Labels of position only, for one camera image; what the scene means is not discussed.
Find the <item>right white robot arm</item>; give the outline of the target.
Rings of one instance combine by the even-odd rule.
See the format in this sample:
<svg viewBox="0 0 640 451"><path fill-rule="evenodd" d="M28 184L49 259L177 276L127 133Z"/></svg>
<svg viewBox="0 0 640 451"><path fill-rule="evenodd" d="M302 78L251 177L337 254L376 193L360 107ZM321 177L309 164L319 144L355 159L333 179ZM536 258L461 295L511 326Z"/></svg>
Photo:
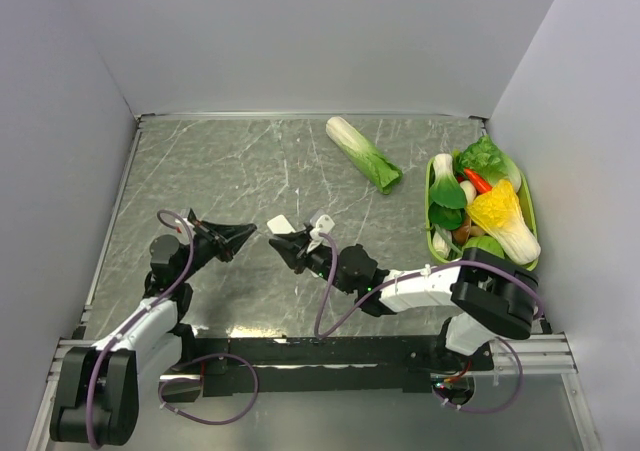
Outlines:
<svg viewBox="0 0 640 451"><path fill-rule="evenodd" d="M305 271L326 281L328 289L354 296L352 307L329 328L318 309L313 334L325 339L356 312L373 317L398 315L427 307L455 307L436 346L438 361L459 369L480 347L494 339L526 340L543 314L538 279L527 269L479 248L460 259L402 271L379 267L360 244L339 248L330 226L295 230L279 215L267 223L270 246L296 274Z"/></svg>

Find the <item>white remote control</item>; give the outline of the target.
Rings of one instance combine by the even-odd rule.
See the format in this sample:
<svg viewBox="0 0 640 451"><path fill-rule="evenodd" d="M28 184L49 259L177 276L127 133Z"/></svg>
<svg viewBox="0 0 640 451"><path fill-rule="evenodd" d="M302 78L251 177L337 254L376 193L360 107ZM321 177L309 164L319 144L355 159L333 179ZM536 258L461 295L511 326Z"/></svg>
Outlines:
<svg viewBox="0 0 640 451"><path fill-rule="evenodd" d="M267 228L273 235L287 235L296 232L290 221L283 215L277 215L267 221Z"/></svg>

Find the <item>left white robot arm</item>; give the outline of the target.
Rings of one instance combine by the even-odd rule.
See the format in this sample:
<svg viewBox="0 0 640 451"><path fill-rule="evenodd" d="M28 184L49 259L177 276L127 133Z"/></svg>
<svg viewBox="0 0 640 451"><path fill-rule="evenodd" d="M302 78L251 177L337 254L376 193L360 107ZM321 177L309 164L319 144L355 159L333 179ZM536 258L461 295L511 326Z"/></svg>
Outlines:
<svg viewBox="0 0 640 451"><path fill-rule="evenodd" d="M56 442L98 449L122 446L136 427L140 404L169 368L192 369L198 349L183 323L193 289L188 280L211 260L230 262L257 227L214 224L194 213L172 214L173 234L149 247L150 270L142 299L111 333L64 356L49 424Z"/></svg>

